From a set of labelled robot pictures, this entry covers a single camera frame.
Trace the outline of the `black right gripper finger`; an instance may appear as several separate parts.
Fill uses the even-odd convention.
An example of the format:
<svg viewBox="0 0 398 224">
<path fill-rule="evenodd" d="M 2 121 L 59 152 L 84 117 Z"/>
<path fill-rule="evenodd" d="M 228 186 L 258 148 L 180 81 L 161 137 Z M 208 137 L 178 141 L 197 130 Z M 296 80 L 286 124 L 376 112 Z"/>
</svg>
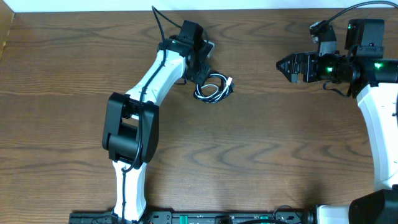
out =
<svg viewBox="0 0 398 224">
<path fill-rule="evenodd" d="M 293 66 L 297 64 L 297 56 L 299 55 L 298 52 L 289 54 L 288 56 L 284 57 L 283 59 L 279 60 L 276 65 L 277 66 Z"/>
<path fill-rule="evenodd" d="M 297 83 L 299 79 L 298 73 L 294 70 L 294 65 L 291 63 L 279 63 L 276 65 L 285 78 L 291 83 Z"/>
</svg>

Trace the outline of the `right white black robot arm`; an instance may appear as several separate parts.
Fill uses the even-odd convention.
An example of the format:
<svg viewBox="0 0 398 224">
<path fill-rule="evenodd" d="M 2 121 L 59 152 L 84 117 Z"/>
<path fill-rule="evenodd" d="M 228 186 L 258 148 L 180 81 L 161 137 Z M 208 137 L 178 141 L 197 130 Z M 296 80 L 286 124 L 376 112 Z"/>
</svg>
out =
<svg viewBox="0 0 398 224">
<path fill-rule="evenodd" d="M 397 223 L 397 61 L 316 52 L 293 53 L 276 63 L 291 83 L 348 83 L 368 130 L 374 192 L 349 205 L 317 205 L 304 223 Z"/>
</svg>

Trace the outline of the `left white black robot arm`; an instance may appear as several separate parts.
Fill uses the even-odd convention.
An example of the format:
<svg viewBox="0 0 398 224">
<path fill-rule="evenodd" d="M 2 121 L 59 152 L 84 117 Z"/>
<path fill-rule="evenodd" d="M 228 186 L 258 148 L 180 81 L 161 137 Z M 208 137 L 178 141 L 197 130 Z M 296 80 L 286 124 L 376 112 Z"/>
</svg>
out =
<svg viewBox="0 0 398 224">
<path fill-rule="evenodd" d="M 138 223 L 142 219 L 147 206 L 147 164 L 159 142 L 160 105 L 177 80 L 204 81 L 210 72 L 206 60 L 214 47 L 203 39 L 165 39 L 142 79 L 124 94 L 109 97 L 102 146 L 116 173 L 113 223 Z"/>
</svg>

